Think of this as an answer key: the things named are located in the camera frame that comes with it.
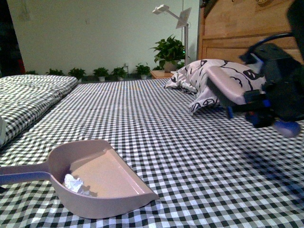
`lamp head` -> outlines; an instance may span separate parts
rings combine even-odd
[[[155,10],[152,11],[154,14],[160,14],[169,9],[169,6],[166,6],[164,4],[160,5],[159,7],[155,7]]]

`floor lamp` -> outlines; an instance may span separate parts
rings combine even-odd
[[[189,56],[188,56],[188,32],[189,32],[189,24],[187,23],[191,8],[188,8],[182,12],[180,12],[180,16],[178,17],[174,13],[169,10],[169,6],[160,5],[159,7],[155,7],[155,10],[152,11],[154,14],[160,14],[163,12],[168,12],[173,17],[175,17],[178,22],[176,25],[176,29],[185,27],[184,29],[184,45],[185,45],[185,66],[189,64]]]

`checkered bedsheet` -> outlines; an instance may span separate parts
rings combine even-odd
[[[69,76],[18,75],[0,79],[0,116],[6,121],[3,144],[68,94],[77,79]]]
[[[191,116],[194,98],[163,89],[165,82],[78,85],[0,152],[1,166],[34,164],[62,143],[104,139],[159,200],[83,219],[48,181],[6,185],[0,227],[303,227],[303,135],[254,129],[242,115],[228,120],[218,106]]]

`wooden nightstand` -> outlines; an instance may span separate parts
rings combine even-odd
[[[172,73],[170,72],[164,72],[163,70],[153,70],[150,72],[152,75],[152,79],[160,79],[160,78],[169,78],[172,77]]]

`lamp pole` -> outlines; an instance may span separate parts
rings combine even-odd
[[[184,45],[185,45],[185,66],[189,64],[189,57],[188,57],[188,32],[189,32],[189,24],[172,13],[170,10],[166,10],[169,14],[171,14],[173,17],[175,17],[177,20],[181,21],[184,24]]]

